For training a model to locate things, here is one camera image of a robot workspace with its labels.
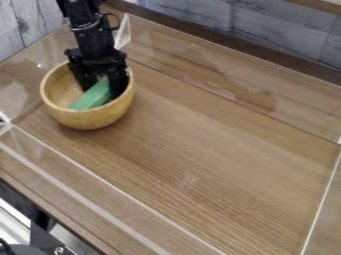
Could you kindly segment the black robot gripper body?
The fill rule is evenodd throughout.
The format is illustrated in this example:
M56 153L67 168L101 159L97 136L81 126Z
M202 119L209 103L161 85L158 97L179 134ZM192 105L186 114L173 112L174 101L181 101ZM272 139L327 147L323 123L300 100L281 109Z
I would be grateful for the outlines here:
M127 55L115 47L114 31L103 0L56 0L63 16L70 21L78 46L66 50L74 72L110 72L127 69Z

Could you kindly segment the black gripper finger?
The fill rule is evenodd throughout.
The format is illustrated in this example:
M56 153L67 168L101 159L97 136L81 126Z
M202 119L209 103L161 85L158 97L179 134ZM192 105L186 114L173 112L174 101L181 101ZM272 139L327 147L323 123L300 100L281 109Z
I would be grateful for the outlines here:
M78 83L86 92L98 82L97 68L94 66L71 67Z
M111 98L117 99L126 91L130 82L130 73L126 66L110 66L107 69Z

